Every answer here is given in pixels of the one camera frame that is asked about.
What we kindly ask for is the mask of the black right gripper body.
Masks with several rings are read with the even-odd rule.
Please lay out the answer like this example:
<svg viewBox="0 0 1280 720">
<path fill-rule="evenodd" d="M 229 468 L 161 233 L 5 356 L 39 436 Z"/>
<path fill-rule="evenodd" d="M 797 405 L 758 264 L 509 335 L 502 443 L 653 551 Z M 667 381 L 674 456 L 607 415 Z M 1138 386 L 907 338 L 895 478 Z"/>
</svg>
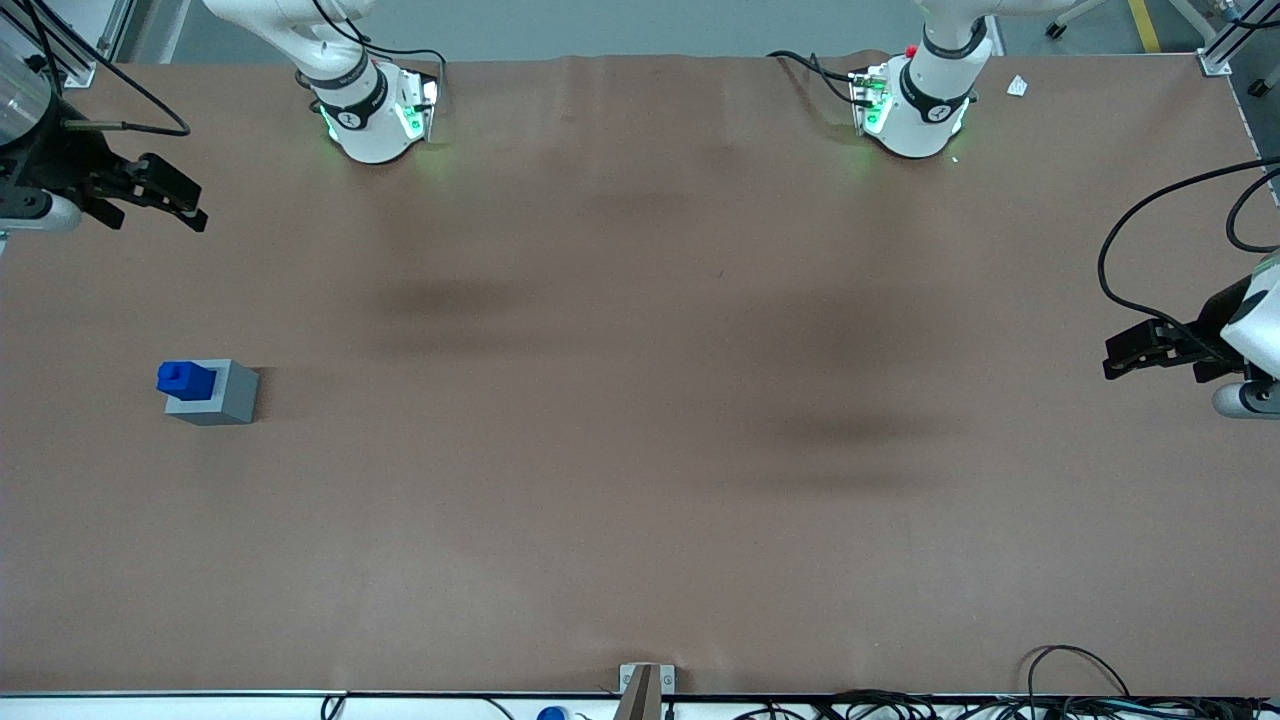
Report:
<svg viewBox="0 0 1280 720">
<path fill-rule="evenodd" d="M 3 143 L 1 218 L 81 219 L 88 217 L 84 200 L 111 202 L 132 192 L 129 163 L 102 133 L 65 127 L 83 118 L 69 105 L 51 105 L 31 129 Z"/>
</svg>

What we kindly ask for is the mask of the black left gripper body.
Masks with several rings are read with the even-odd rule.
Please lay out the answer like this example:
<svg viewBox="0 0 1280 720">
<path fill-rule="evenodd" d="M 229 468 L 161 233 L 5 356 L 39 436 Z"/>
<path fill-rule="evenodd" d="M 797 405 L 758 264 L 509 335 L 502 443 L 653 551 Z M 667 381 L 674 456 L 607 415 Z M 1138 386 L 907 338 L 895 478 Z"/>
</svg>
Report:
<svg viewBox="0 0 1280 720">
<path fill-rule="evenodd" d="M 1192 364 L 1194 373 L 1196 363 L 1204 357 L 1219 357 L 1222 360 L 1230 357 L 1231 360 L 1240 359 L 1247 361 L 1239 351 L 1222 338 L 1221 333 L 1228 322 L 1240 309 L 1240 305 L 1243 305 L 1249 284 L 1251 278 L 1245 275 L 1215 293 L 1204 302 L 1197 319 L 1190 323 L 1190 331 L 1196 338 L 1193 346 L 1199 350 L 1199 359 Z"/>
</svg>

